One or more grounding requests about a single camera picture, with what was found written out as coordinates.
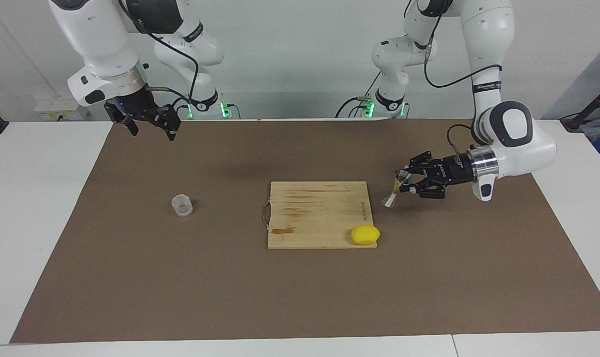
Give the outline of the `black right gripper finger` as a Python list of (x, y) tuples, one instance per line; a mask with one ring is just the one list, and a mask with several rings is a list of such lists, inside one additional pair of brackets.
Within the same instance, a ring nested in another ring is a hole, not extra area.
[(139, 133), (139, 128), (130, 115), (124, 115), (123, 113), (112, 113), (112, 122), (127, 128), (132, 136), (137, 136)]
[(154, 126), (162, 129), (170, 141), (174, 141), (181, 120), (173, 105), (155, 108)]

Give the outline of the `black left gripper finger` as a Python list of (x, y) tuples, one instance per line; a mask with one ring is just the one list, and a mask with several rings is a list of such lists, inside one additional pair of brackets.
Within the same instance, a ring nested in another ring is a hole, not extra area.
[(447, 183), (445, 181), (421, 180), (410, 183), (408, 190), (423, 199), (444, 199)]
[(433, 157), (431, 152), (423, 152), (411, 158), (408, 172), (415, 175), (435, 174), (442, 166), (442, 160)]

